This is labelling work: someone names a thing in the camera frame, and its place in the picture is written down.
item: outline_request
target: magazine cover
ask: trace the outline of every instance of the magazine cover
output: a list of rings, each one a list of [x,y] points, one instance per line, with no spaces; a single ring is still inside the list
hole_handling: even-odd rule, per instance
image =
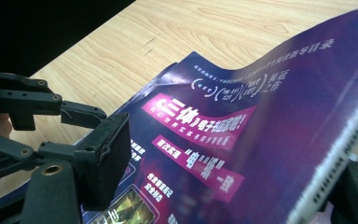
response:
[[[239,70],[193,52],[121,112],[132,159],[86,223],[305,223],[358,139],[358,10]]]

